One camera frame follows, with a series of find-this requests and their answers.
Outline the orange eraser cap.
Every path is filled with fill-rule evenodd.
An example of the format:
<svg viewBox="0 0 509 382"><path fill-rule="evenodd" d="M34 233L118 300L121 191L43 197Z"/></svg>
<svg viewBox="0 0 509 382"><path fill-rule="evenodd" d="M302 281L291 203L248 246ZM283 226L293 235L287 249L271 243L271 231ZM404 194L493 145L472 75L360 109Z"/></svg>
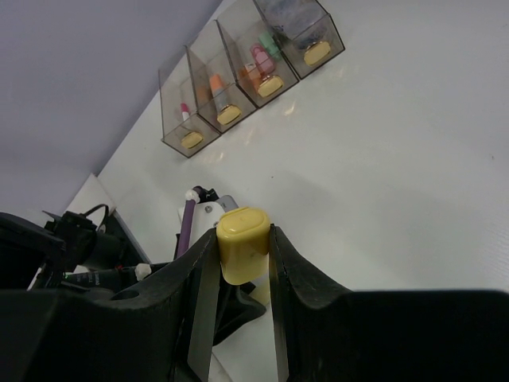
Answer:
<svg viewBox="0 0 509 382"><path fill-rule="evenodd" d="M205 86L199 86L196 89L196 97L198 103L207 103L210 100L208 88Z"/></svg>

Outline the green highlighter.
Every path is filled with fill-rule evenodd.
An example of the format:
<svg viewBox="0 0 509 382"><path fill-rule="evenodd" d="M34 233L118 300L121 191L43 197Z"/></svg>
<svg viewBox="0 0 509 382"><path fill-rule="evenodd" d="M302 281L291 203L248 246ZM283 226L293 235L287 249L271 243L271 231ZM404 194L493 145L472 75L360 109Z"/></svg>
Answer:
<svg viewBox="0 0 509 382"><path fill-rule="evenodd" d="M280 49L268 31L260 33L258 35L258 41L274 60L280 61L282 59Z"/></svg>

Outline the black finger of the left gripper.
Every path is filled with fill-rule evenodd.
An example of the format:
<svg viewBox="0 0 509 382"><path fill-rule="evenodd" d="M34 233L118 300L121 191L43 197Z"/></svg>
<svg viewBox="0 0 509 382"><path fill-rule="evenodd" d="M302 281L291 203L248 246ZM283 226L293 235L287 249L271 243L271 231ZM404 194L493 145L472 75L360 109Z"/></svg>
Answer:
<svg viewBox="0 0 509 382"><path fill-rule="evenodd" d="M266 307L251 297L253 283L232 286L221 282L216 307L213 345L216 346L248 322L260 318Z"/></svg>

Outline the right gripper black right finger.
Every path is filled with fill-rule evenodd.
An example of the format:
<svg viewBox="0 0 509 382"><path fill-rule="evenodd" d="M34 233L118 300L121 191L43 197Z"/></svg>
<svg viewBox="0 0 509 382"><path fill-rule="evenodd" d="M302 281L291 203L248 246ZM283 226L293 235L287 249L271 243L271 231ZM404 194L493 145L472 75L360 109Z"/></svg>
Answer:
<svg viewBox="0 0 509 382"><path fill-rule="evenodd" d="M505 381L508 295L353 291L272 226L270 297L281 381Z"/></svg>

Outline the yellow highlighter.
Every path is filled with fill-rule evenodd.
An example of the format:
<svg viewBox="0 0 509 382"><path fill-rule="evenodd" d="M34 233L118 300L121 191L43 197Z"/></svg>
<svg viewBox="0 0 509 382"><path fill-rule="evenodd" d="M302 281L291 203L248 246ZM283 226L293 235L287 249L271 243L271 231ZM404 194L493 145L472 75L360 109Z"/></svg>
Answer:
<svg viewBox="0 0 509 382"><path fill-rule="evenodd" d="M267 306L270 304L270 278L268 274L254 281L255 288L251 292L251 297L260 304Z"/></svg>

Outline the white pen magenta cap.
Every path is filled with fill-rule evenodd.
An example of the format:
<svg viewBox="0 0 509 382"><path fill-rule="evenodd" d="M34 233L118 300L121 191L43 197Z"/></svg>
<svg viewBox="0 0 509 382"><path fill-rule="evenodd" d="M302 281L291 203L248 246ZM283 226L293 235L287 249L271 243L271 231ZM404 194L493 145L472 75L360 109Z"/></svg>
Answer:
<svg viewBox="0 0 509 382"><path fill-rule="evenodd" d="M180 104L180 109L181 109L182 119L184 121L188 120L189 117L190 117L188 105L186 103L181 103Z"/></svg>

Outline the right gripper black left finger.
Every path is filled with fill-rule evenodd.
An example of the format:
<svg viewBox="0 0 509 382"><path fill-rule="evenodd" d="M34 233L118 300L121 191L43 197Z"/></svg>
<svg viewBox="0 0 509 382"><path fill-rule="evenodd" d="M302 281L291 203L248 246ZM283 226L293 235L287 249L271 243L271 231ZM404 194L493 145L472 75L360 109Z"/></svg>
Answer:
<svg viewBox="0 0 509 382"><path fill-rule="evenodd" d="M1 293L4 381L206 381L220 284L216 233L115 294Z"/></svg>

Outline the pink highlighter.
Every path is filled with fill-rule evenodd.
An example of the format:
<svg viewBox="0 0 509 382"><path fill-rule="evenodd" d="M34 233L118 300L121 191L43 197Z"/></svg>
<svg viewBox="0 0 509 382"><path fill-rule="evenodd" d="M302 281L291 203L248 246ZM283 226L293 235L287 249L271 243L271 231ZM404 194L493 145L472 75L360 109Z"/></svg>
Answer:
<svg viewBox="0 0 509 382"><path fill-rule="evenodd" d="M271 55L258 43L250 47L251 56L263 75L269 75L275 70L275 63Z"/></svg>

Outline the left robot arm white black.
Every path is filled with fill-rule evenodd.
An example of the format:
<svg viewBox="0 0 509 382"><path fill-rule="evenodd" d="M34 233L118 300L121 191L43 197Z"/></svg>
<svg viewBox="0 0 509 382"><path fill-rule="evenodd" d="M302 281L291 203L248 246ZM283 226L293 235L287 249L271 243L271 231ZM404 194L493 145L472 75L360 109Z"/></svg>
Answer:
<svg viewBox="0 0 509 382"><path fill-rule="evenodd" d="M127 242L83 214L54 216L44 227L2 214L1 343L170 347L198 329L218 344L261 317L266 307L249 282L224 282L215 231L195 243L189 235L183 227L175 259L142 277Z"/></svg>

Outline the clear highlighter orange tip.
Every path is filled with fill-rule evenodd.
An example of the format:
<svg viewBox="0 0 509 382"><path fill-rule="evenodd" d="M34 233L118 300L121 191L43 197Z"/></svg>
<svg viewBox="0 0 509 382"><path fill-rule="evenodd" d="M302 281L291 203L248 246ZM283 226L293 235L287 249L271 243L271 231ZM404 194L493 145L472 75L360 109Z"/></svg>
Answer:
<svg viewBox="0 0 509 382"><path fill-rule="evenodd" d="M216 105L217 114L219 115L223 109L229 106L228 94L226 93L225 85L223 84L220 74L213 74L209 78L209 85Z"/></svg>

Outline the yellow cap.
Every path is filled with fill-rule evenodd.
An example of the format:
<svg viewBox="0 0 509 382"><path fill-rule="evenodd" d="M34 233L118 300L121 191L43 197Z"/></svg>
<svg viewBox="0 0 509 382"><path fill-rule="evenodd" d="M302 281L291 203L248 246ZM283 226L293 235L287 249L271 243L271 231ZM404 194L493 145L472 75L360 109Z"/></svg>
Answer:
<svg viewBox="0 0 509 382"><path fill-rule="evenodd" d="M238 208L221 216L216 236L227 283L239 286L267 273L269 234L270 218L261 209Z"/></svg>

